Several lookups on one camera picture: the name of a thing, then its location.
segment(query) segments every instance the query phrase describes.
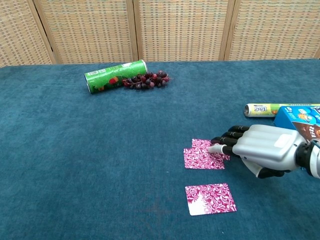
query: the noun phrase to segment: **grapes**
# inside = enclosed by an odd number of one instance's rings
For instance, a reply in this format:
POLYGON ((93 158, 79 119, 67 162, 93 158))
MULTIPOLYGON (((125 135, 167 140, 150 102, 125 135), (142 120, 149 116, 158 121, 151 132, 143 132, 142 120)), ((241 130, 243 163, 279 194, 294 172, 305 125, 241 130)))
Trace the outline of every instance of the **grapes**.
POLYGON ((125 87, 130 89, 152 89, 155 86, 161 88, 167 85, 170 78, 164 71, 159 71, 157 74, 148 71, 146 74, 137 74, 136 76, 129 77, 122 80, 125 87))

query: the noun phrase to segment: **robot finger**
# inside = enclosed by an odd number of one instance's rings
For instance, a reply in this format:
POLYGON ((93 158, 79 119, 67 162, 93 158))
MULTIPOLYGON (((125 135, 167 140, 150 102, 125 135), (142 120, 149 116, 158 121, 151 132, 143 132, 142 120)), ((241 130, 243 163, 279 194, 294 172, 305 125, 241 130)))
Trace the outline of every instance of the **robot finger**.
POLYGON ((235 125, 229 128, 229 132, 237 132, 237 133, 244 133, 245 131, 249 130, 249 126, 242 126, 242 125, 235 125))
POLYGON ((239 139, 243 136, 242 132, 236 132, 236 131, 227 131, 225 132, 221 137, 228 137, 232 139, 239 139))
POLYGON ((225 154, 225 155, 229 155, 229 156, 239 157, 239 155, 235 154, 232 151, 232 146, 227 146, 225 144, 223 144, 223 145, 216 144, 216 145, 210 146, 208 148, 208 152, 211 154, 218 153, 218 154, 225 154))
POLYGON ((234 145, 236 145, 238 142, 237 139, 235 138, 230 138, 230 137, 220 137, 220 136, 216 136, 215 138, 213 138, 211 140, 212 144, 225 144, 229 147, 232 147, 234 145))

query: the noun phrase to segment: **robotic hand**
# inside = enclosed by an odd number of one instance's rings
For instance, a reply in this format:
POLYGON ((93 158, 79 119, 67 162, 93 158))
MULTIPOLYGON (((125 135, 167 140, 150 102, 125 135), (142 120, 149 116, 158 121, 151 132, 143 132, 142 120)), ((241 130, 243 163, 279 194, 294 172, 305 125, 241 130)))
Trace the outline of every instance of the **robotic hand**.
POLYGON ((255 124, 233 126, 211 140, 210 153, 240 157, 257 178, 282 177, 299 167, 320 178, 320 146, 296 130, 255 124))

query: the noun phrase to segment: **pringles can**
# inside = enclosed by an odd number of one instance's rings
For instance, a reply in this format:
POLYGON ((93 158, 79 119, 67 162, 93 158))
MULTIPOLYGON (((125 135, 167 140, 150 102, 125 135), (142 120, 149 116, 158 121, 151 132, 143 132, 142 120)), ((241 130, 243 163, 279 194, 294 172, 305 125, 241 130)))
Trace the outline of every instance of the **pringles can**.
POLYGON ((91 94, 123 85, 122 80, 132 78, 148 71, 145 61, 139 60, 117 66, 103 68, 84 74, 88 90, 91 94))
POLYGON ((273 118, 282 106, 319 106, 320 104, 310 103, 248 103, 244 107, 246 117, 273 118))

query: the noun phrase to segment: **snack box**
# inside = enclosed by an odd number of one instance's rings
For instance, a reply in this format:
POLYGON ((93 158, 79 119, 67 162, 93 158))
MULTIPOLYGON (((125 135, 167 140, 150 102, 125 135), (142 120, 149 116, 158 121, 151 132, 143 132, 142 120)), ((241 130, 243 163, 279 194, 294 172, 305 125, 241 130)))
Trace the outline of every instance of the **snack box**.
POLYGON ((320 139, 320 106, 282 106, 275 115, 274 125, 297 130, 307 141, 320 139))

